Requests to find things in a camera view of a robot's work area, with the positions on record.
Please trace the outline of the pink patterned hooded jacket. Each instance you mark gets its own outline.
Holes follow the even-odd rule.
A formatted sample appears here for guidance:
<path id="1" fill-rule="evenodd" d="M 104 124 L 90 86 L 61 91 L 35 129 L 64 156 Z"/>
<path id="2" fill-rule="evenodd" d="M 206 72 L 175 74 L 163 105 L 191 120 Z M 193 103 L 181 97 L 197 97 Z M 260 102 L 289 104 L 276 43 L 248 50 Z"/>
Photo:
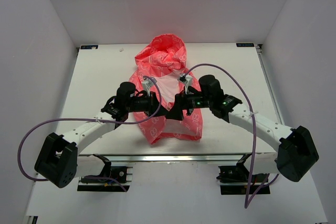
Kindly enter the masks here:
<path id="1" fill-rule="evenodd" d="M 138 90 L 143 90 L 143 76 L 156 79 L 162 96 L 162 107 L 170 110 L 175 95 L 184 90 L 184 84 L 178 81 L 180 74 L 188 71 L 187 51 L 184 42 L 174 34 L 155 37 L 135 56 L 136 71 L 129 78 Z M 198 141 L 202 137 L 203 117 L 200 109 L 191 115 L 183 112 L 182 121 L 168 120 L 164 116 L 153 117 L 138 126 L 149 144 L 162 138 Z"/>

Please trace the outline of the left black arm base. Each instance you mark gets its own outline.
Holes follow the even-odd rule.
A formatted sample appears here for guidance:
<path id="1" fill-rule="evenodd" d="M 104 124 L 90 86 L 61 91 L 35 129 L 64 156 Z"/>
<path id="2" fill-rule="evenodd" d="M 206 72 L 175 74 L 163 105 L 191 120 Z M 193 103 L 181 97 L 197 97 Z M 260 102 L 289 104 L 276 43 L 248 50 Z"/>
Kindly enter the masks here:
<path id="1" fill-rule="evenodd" d="M 130 188 L 132 175 L 132 166 L 111 166 L 110 170 L 100 176 L 105 179 L 80 177 L 77 191 L 126 193 Z"/>

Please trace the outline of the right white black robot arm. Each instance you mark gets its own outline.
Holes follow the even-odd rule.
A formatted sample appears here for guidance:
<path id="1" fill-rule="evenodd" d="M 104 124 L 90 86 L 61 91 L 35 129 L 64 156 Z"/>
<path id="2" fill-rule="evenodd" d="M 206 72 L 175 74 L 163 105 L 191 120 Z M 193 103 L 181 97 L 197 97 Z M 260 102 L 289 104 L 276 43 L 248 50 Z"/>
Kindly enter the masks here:
<path id="1" fill-rule="evenodd" d="M 294 129 L 250 112 L 240 99 L 225 94 L 219 81 L 211 74 L 199 79 L 199 91 L 191 87 L 190 75 L 181 74 L 179 81 L 185 88 L 175 95 L 167 119 L 181 121 L 184 115 L 191 115 L 195 109 L 208 108 L 215 117 L 255 133 L 274 149 L 272 153 L 245 154 L 236 164 L 237 175 L 241 180 L 247 182 L 256 174 L 277 173 L 292 182 L 298 182 L 319 160 L 307 128 L 299 126 Z"/>

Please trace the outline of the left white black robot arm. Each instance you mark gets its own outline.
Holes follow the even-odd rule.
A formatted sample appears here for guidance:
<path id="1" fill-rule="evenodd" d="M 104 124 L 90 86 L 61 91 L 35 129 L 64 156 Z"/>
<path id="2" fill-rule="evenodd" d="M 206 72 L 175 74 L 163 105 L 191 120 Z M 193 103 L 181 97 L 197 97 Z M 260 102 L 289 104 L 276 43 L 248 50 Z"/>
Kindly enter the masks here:
<path id="1" fill-rule="evenodd" d="M 101 111 L 84 124 L 64 134 L 49 134 L 35 163 L 35 171 L 58 188 L 64 188 L 76 177 L 86 177 L 104 182 L 111 180 L 111 161 L 102 155 L 80 156 L 80 153 L 97 139 L 127 124 L 129 113 L 143 112 L 145 119 L 162 116 L 160 91 L 154 78 L 146 77 L 143 90 L 137 92 L 132 82 L 123 82 Z"/>

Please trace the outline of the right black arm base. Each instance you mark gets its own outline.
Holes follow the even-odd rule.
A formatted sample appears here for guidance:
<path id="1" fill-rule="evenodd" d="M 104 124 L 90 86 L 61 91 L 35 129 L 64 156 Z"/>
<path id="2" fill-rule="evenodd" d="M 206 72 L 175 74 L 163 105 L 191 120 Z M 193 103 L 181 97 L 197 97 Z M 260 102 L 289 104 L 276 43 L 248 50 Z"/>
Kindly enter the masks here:
<path id="1" fill-rule="evenodd" d="M 219 166 L 219 174 L 216 179 L 219 181 L 221 195 L 245 195 L 247 190 L 248 175 L 236 166 Z M 266 178 L 266 174 L 253 175 L 250 186 L 250 195 L 258 188 Z M 269 195 L 269 186 L 263 187 L 257 192 L 258 195 Z"/>

